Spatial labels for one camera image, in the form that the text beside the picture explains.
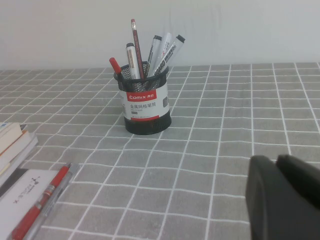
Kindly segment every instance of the paper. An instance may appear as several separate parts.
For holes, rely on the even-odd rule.
[[[58,171],[28,170],[0,199],[0,239],[6,239]]]

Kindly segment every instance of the pen holder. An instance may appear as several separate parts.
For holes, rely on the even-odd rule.
[[[131,79],[129,65],[121,67],[123,80],[118,82],[125,129],[137,135],[150,135],[167,129],[171,124],[167,76],[167,67],[156,76],[146,79]]]

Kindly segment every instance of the white marker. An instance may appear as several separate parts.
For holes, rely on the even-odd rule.
[[[152,66],[151,71],[153,71],[155,69],[155,66],[157,66],[160,62],[161,59],[164,57],[164,55],[167,53],[169,47],[170,47],[170,43],[172,41],[172,34],[170,32],[167,32],[167,34],[162,38],[160,47],[159,47],[159,52],[157,53],[157,58],[155,61],[155,65]]]
[[[157,54],[159,52],[159,47],[161,44],[162,37],[154,35],[154,38],[152,40],[151,49],[148,57],[148,62],[146,63],[145,72],[144,75],[148,76],[149,70],[153,69],[156,65],[157,61]]]
[[[184,45],[185,39],[178,35],[169,47],[166,54],[160,60],[160,63],[156,65],[155,69],[149,72],[149,76],[155,76],[161,73],[172,62],[173,58],[177,55],[181,47]]]
[[[132,42],[126,45],[126,54],[128,55],[131,79],[140,79],[136,49]]]

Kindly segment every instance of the grid pattern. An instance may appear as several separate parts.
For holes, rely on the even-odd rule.
[[[320,168],[320,66],[175,66],[171,126],[125,130],[110,68],[0,70],[0,122],[39,144],[25,168],[81,169],[38,240],[248,240],[249,158],[291,153]]]

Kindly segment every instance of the book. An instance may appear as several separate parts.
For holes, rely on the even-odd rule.
[[[27,158],[30,152],[34,149],[34,147],[38,143],[37,136],[34,133],[29,133],[31,136],[31,142],[7,165],[6,170],[2,170],[0,173],[0,187],[4,182],[10,177],[10,175],[15,171],[15,169]]]
[[[23,130],[22,135],[10,146],[8,146],[2,153],[0,153],[0,171],[12,159],[14,159],[31,141],[32,135],[27,130]]]
[[[0,239],[7,239],[57,172],[17,168],[0,187]]]
[[[19,123],[0,123],[0,153],[22,135]]]

